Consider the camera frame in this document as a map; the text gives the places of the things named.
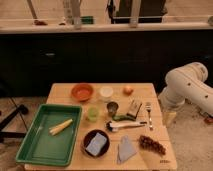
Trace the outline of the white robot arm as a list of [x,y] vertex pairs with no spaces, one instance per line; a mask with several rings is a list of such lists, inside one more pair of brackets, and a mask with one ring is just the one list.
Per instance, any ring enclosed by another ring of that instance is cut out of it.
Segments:
[[200,62],[170,70],[165,76],[166,87],[158,96],[162,107],[174,110],[188,99],[213,117],[213,87],[205,84],[207,78],[208,70]]

